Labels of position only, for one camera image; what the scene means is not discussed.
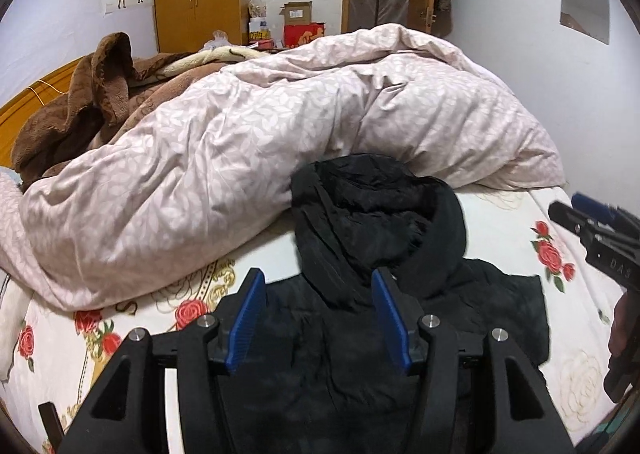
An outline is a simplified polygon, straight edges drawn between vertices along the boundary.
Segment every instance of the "metal screw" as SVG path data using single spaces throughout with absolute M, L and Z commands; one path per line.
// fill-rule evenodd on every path
M 134 342 L 140 342 L 146 335 L 146 331 L 143 328 L 133 328 L 129 332 L 129 340 Z
M 435 315 L 425 315 L 422 317 L 422 324 L 427 328 L 437 328 L 440 325 L 440 319 Z
M 506 339 L 509 338 L 509 334 L 507 333 L 507 331 L 502 328 L 495 328 L 491 332 L 491 336 L 498 342 L 504 342 Z
M 198 317 L 198 326 L 201 328 L 210 328 L 215 325 L 218 320 L 211 314 L 207 313 Z

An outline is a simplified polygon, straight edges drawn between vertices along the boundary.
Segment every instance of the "human hand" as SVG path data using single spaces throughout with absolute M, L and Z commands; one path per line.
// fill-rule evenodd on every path
M 626 348 L 628 339 L 625 329 L 627 302 L 628 293 L 625 293 L 616 304 L 616 309 L 613 312 L 613 326 L 609 338 L 609 351 L 613 357 L 619 357 Z

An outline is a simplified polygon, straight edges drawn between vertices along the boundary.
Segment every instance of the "headboard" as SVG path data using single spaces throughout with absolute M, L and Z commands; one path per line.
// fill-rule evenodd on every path
M 12 167 L 11 149 L 18 132 L 33 113 L 68 91 L 71 75 L 79 60 L 65 64 L 35 81 L 0 108 L 0 165 Z

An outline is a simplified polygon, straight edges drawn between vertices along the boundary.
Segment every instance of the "bed sheet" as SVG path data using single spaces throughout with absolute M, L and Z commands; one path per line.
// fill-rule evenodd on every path
M 507 274 L 539 275 L 550 324 L 551 356 L 542 366 L 552 399 L 574 442 L 614 407 L 602 389 L 607 342 L 618 285 L 584 261 L 578 239 L 552 224 L 546 207 L 568 201 L 560 188 L 499 192 L 480 186 L 457 191 L 465 214 L 466 257 L 484 259 Z M 26 312 L 9 380 L 0 386 L 12 420 L 26 440 L 49 452 L 37 405 L 56 405 L 68 427 L 120 338 L 144 326 L 153 334 L 181 328 L 238 290 L 252 266 L 269 282 L 298 274 L 293 224 L 286 212 L 249 243 L 178 283 L 92 312 L 66 314 L 34 297 Z M 183 452 L 175 371 L 166 377 L 168 439 Z

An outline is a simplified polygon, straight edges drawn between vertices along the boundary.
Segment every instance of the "black jacket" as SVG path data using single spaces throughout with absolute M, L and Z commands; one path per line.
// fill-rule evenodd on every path
M 378 328 L 379 266 L 425 313 L 462 331 L 507 329 L 533 364 L 546 361 L 540 279 L 463 259 L 446 183 L 364 154 L 305 166 L 291 189 L 302 274 L 268 285 L 246 363 L 223 382 L 240 454 L 398 452 L 417 381 L 391 363 Z

